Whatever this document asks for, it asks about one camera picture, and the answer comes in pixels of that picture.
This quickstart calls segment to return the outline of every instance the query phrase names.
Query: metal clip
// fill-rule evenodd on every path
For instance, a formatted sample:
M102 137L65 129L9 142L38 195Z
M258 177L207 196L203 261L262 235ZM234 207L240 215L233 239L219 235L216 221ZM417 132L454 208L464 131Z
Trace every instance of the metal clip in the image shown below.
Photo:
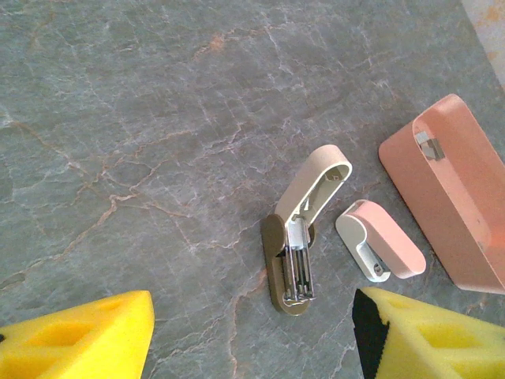
M372 282L391 272L401 279L426 269L422 252L378 204L358 200L335 221L335 227L357 265Z
M352 166L334 145L315 150L282 195L275 214L262 220L261 236L272 302L291 315L314 299L309 249L313 222L349 177Z
M436 138L430 138L426 132L417 133L415 137L417 144L428 160L438 161L445 158L445 154L443 153L439 140Z

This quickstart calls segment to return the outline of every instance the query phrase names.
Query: gray marble floor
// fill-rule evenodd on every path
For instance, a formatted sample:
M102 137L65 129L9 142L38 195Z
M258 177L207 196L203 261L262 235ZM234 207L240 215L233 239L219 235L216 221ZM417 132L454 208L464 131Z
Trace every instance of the gray marble floor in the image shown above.
M503 158L505 95L456 0L0 2L0 325L148 289L144 379L359 378L369 282L333 228L359 198L428 261L381 287L505 325L504 296L451 283L377 158L451 92ZM354 172L316 221L318 298L288 317L259 220L328 143Z

